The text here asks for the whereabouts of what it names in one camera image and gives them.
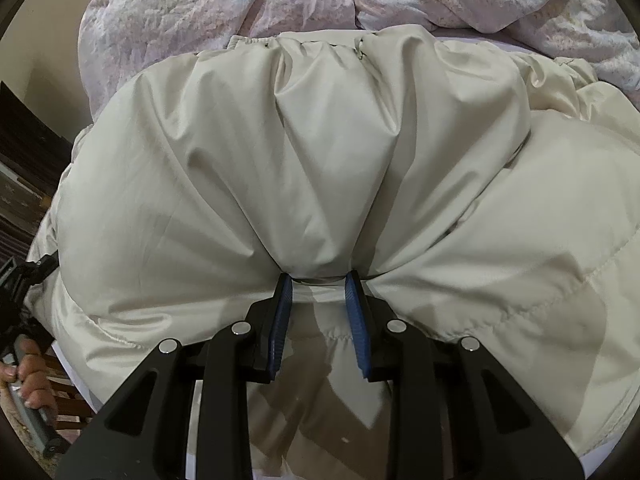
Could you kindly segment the person's left hand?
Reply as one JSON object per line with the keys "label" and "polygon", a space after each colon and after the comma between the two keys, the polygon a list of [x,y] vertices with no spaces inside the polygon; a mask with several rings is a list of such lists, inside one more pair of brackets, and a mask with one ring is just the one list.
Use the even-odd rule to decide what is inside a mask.
{"label": "person's left hand", "polygon": [[38,344],[32,339],[23,339],[20,347],[24,352],[20,364],[1,364],[1,380],[6,384],[21,382],[20,398],[26,408],[46,414],[50,426],[55,426],[58,406],[48,378],[48,368]]}

